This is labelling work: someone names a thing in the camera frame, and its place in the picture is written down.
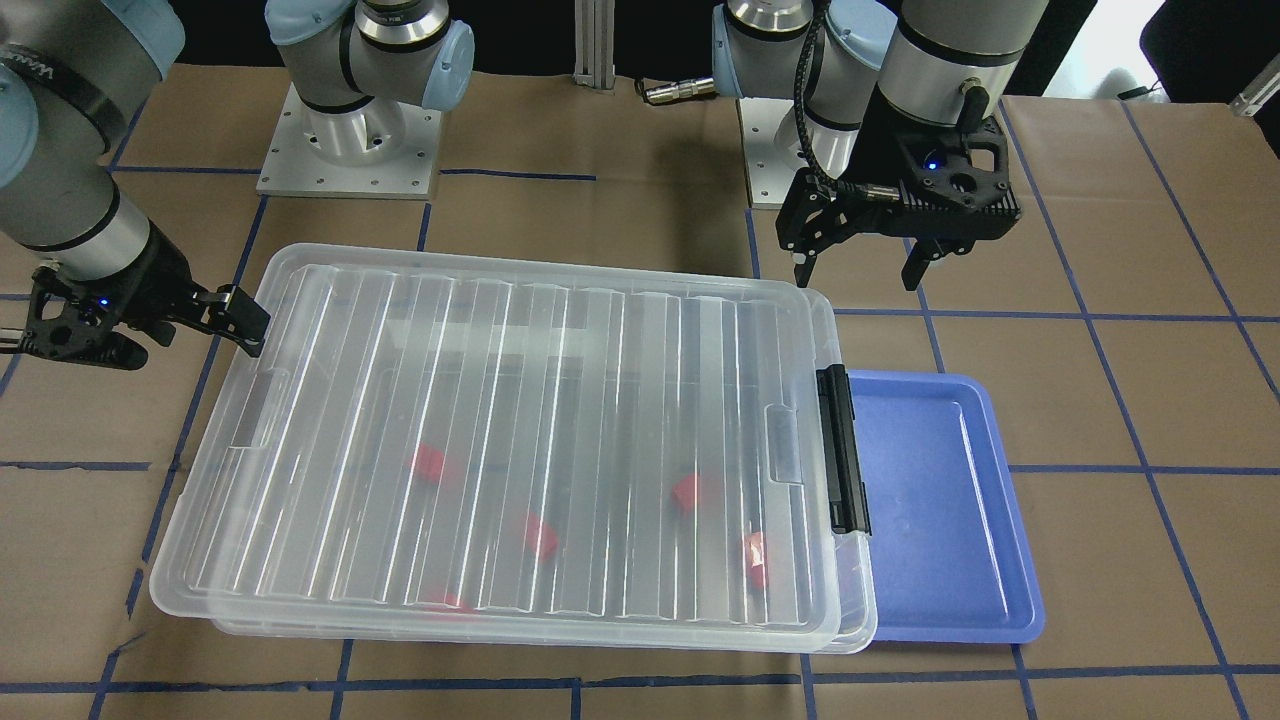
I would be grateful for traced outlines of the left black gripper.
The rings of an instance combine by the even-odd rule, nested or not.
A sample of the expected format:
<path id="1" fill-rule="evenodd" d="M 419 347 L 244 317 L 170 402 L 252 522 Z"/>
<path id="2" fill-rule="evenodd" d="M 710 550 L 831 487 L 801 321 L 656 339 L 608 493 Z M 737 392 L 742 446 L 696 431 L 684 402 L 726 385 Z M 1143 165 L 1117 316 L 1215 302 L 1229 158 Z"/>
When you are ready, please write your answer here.
<path id="1" fill-rule="evenodd" d="M 864 127 L 868 183 L 899 192 L 896 201 L 879 204 L 870 229 L 918 238 L 902 265 L 906 291 L 916 291 L 948 254 L 946 241 L 1000 240 L 1021 219 L 1007 140 L 984 99 L 963 99 L 955 123 L 933 126 L 874 97 Z M 794 279 L 809 281 L 822 252 L 868 225 L 869 201 L 855 186 L 829 188 L 815 173 L 797 172 L 777 215 L 777 240 L 794 260 Z"/>

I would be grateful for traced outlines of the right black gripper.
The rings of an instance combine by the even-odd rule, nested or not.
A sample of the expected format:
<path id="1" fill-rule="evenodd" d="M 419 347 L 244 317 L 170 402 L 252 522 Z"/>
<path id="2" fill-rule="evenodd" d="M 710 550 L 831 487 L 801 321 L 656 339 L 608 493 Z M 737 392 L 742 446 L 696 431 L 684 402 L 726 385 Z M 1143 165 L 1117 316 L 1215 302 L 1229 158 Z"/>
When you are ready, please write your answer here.
<path id="1" fill-rule="evenodd" d="M 260 357 L 270 314 L 237 284 L 201 291 L 184 254 L 156 225 L 140 256 L 124 269 L 93 281 L 73 281 L 49 266 L 32 275 L 26 325 L 15 332 L 15 352 L 55 363 L 138 370 L 148 351 L 116 331 L 127 325 L 166 347 L 177 316 Z"/>

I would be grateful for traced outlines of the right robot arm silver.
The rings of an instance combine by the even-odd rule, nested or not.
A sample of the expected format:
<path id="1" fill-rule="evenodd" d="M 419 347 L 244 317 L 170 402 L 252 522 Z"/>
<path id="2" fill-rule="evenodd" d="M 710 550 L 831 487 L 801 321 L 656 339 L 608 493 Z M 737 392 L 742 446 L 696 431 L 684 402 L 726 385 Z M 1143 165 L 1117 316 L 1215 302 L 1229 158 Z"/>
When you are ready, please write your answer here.
<path id="1" fill-rule="evenodd" d="M 329 163 L 385 158 L 401 110 L 457 108 L 474 70 L 475 33 L 445 1 L 268 1 L 264 20 Z M 134 333 L 166 347 L 178 325 L 262 352 L 269 313 L 197 283 L 99 161 L 184 45 L 168 1 L 3 4 L 3 233 L 38 259 L 5 354 L 132 372 L 148 359 Z"/>

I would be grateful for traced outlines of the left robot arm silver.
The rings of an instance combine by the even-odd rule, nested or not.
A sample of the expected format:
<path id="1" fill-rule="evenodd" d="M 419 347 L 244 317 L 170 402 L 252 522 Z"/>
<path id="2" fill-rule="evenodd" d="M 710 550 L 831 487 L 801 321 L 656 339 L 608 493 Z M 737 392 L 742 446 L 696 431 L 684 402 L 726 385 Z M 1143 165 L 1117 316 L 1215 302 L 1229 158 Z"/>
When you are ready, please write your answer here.
<path id="1" fill-rule="evenodd" d="M 905 290 L 1021 219 L 995 118 L 1044 1 L 722 1 L 712 78 L 790 101 L 800 165 L 774 232 L 806 287 L 858 234 L 906 238 Z"/>

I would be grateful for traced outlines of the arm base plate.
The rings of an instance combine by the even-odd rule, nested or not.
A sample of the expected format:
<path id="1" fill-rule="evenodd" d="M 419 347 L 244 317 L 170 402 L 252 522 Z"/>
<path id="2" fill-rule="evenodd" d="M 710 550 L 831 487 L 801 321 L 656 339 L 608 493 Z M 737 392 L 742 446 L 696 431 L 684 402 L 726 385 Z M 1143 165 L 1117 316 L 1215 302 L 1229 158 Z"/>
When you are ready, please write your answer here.
<path id="1" fill-rule="evenodd" d="M 256 190 L 273 197 L 428 201 L 447 117 L 387 99 L 326 114 L 289 88 Z"/>
<path id="2" fill-rule="evenodd" d="M 794 118 L 794 104 L 783 99 L 737 100 L 749 205 L 776 210 L 783 204 L 795 173 L 805 167 Z M 858 129 L 832 129 L 808 120 L 815 158 L 831 176 L 849 165 Z"/>

